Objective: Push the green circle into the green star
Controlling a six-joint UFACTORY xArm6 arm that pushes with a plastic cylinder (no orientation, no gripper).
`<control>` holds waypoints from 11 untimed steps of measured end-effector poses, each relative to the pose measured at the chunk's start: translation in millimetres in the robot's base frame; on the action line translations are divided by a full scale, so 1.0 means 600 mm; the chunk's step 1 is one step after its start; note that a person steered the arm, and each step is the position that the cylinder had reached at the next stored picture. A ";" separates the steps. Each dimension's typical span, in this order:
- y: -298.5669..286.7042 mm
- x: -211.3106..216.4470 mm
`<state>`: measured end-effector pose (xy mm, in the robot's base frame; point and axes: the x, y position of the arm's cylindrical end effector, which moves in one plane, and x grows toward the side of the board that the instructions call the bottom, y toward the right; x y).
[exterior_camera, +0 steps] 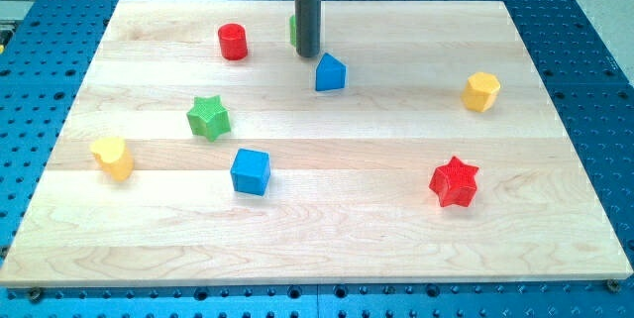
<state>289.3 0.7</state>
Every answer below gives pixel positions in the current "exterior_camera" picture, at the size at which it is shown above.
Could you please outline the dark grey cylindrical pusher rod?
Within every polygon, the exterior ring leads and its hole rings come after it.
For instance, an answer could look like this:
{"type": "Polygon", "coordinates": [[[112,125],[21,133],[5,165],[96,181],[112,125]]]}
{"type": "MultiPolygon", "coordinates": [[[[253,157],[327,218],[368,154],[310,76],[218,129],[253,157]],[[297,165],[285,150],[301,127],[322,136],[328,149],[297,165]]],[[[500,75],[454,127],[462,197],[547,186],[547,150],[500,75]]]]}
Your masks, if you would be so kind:
{"type": "Polygon", "coordinates": [[[320,52],[321,0],[294,0],[296,52],[314,57],[320,52]]]}

